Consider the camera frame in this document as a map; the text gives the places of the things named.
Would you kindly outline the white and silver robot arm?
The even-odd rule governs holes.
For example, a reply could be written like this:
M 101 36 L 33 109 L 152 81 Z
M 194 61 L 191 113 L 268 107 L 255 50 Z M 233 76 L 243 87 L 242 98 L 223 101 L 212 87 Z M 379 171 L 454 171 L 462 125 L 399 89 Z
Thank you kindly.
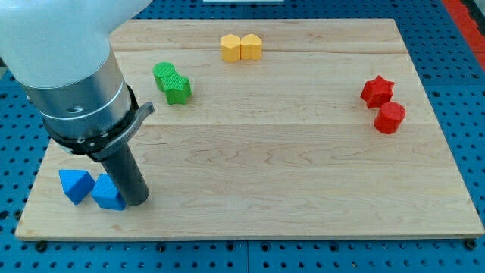
M 68 152 L 132 159 L 127 143 L 154 108 L 138 105 L 110 35 L 150 2 L 2 1 L 1 58 Z

